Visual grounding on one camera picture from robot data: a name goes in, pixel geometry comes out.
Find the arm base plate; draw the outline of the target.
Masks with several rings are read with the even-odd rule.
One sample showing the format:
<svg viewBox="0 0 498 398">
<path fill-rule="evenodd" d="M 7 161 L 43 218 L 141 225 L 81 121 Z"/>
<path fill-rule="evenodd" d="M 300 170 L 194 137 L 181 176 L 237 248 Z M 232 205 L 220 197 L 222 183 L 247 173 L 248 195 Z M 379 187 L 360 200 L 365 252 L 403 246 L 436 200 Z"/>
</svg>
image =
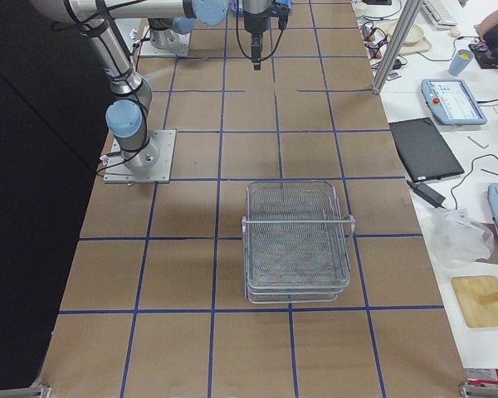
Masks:
<svg viewBox="0 0 498 398">
<path fill-rule="evenodd" d="M 150 130 L 149 143 L 135 157 L 124 153 L 121 157 L 120 146 L 114 138 L 111 152 L 103 171 L 105 183 L 169 183 L 176 141 L 175 130 Z"/>
<path fill-rule="evenodd" d="M 180 34 L 167 30 L 152 30 L 144 27 L 144 42 L 140 46 L 143 57 L 186 57 L 188 55 L 191 34 Z"/>
</svg>

